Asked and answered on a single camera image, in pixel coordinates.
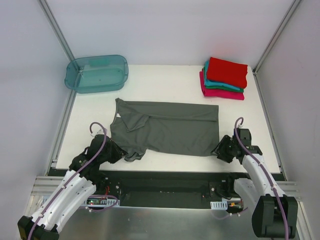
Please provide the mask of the grey t shirt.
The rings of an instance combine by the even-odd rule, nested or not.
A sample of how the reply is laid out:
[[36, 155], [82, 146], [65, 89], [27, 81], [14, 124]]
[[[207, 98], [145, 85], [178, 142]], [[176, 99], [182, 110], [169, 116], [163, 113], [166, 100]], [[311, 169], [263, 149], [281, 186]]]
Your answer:
[[208, 157], [220, 142], [217, 105], [120, 98], [115, 103], [111, 137], [127, 162], [141, 160], [147, 150]]

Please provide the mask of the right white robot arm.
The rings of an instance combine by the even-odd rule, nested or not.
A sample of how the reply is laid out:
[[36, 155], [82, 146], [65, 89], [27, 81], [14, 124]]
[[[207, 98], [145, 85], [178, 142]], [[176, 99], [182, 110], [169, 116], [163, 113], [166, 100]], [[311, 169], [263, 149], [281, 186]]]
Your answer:
[[240, 196], [251, 213], [251, 225], [258, 238], [294, 239], [297, 232], [298, 202], [276, 183], [265, 163], [261, 149], [252, 145], [247, 128], [235, 128], [233, 136], [225, 135], [211, 152], [231, 163], [237, 159], [249, 178], [238, 178], [225, 184], [230, 197]]

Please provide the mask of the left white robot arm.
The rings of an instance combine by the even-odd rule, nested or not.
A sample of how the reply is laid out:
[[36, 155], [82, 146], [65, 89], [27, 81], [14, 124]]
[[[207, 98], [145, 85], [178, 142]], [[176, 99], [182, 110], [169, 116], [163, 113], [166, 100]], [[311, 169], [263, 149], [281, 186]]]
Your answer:
[[71, 162], [62, 181], [47, 201], [31, 216], [17, 223], [22, 240], [57, 240], [76, 210], [93, 194], [105, 191], [106, 177], [100, 165], [114, 164], [127, 152], [112, 139], [97, 134], [90, 145]]

